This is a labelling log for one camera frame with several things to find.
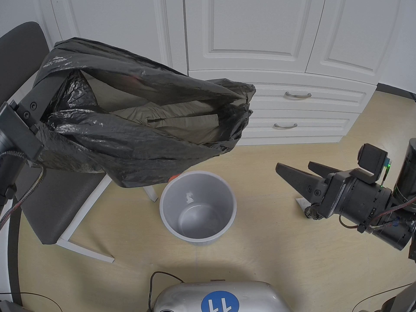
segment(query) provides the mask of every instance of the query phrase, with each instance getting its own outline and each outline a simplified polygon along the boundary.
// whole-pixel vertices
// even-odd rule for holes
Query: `camera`
[[[276,172],[311,203],[304,210],[307,217],[320,220],[337,214],[346,228],[367,231],[398,250],[412,239],[409,258],[416,262],[416,138],[409,140],[393,190],[383,186],[390,168],[387,155],[366,143],[358,152],[359,168],[341,171],[309,162],[316,176],[278,163]],[[377,184],[383,170],[382,183]],[[342,217],[355,225],[344,224]]]

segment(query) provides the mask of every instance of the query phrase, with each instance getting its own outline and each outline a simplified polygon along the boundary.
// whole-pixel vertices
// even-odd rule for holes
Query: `bucket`
[[[208,245],[232,225],[237,201],[220,176],[191,171],[165,187],[159,209],[164,225],[176,237],[195,245]]]

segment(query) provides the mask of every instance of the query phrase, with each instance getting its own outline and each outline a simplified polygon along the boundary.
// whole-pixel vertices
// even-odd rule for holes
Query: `blue circular sticker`
[[[240,303],[228,291],[214,291],[205,296],[201,303],[202,312],[238,312]]]

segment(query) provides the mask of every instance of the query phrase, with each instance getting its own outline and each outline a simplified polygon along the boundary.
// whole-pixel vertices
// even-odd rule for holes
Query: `silver handle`
[[[294,123],[293,124],[293,126],[280,126],[280,125],[278,125],[278,124],[274,124],[273,125],[273,127],[276,127],[276,128],[284,128],[284,129],[289,129],[289,128],[295,128],[295,127],[297,127],[297,123]]]
[[[284,95],[287,96],[287,97],[293,97],[293,98],[309,98],[309,97],[312,97],[311,93],[308,93],[307,95],[294,95],[294,94],[291,94],[289,91],[286,91],[284,93]]]

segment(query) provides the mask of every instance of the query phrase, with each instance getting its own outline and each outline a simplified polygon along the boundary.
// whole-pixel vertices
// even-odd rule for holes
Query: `garbage bag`
[[[34,86],[66,71],[38,125],[47,168],[105,171],[122,187],[164,183],[234,148],[250,84],[202,81],[100,42],[55,44]]]

